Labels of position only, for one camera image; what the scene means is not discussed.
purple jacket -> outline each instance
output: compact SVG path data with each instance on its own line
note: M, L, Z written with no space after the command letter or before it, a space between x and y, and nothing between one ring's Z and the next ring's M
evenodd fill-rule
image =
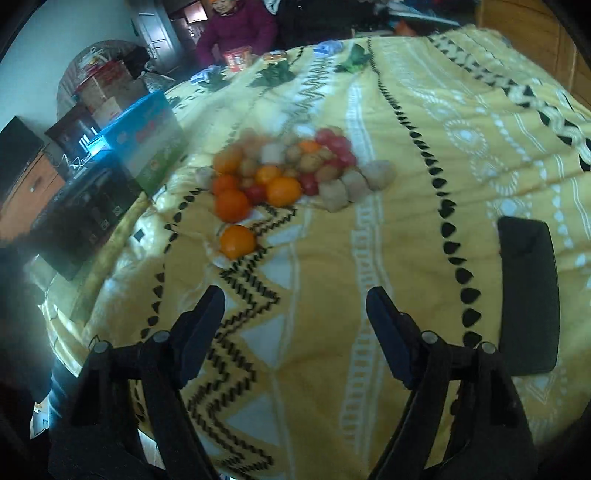
M276 36L275 19L261 0L238 0L238 9L231 15L213 11L195 53L205 68L215 62L212 48L216 43L221 54L250 46L255 55L262 55L271 49Z

elderly woman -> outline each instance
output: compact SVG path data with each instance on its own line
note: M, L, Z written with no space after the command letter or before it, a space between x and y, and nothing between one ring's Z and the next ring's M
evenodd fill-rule
M268 52L275 37L275 19L261 0L211 0L213 15L207 20L205 32L195 50L201 67L215 62L212 48L218 44L220 53L240 47L252 47L255 55Z

metal screw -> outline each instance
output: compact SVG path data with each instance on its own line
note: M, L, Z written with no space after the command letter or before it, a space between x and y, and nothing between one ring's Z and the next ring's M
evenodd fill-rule
M489 355L492 355L496 352L496 347L490 342L482 342L480 347L484 353L488 353Z
M93 350L95 353L105 353L109 348L109 342L98 342L94 347Z
M434 332L431 332L430 330L423 332L421 334L421 337L422 337L423 341L425 343L428 343L429 345L433 345L434 343L437 343L437 340L439 339L437 334Z
M164 343L169 339L169 337L170 332L166 330L160 330L159 332L156 332L154 335L152 335L152 338L156 343Z

black pad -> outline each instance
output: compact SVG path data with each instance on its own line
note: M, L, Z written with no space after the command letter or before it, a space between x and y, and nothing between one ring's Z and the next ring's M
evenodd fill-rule
M554 249L544 222L503 217L498 223L503 268L499 350L512 376L550 372L560 338Z

red package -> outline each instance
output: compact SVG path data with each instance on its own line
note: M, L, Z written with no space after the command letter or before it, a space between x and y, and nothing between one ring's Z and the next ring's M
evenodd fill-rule
M241 47L224 52L226 63L233 72L241 72L252 65L252 48Z

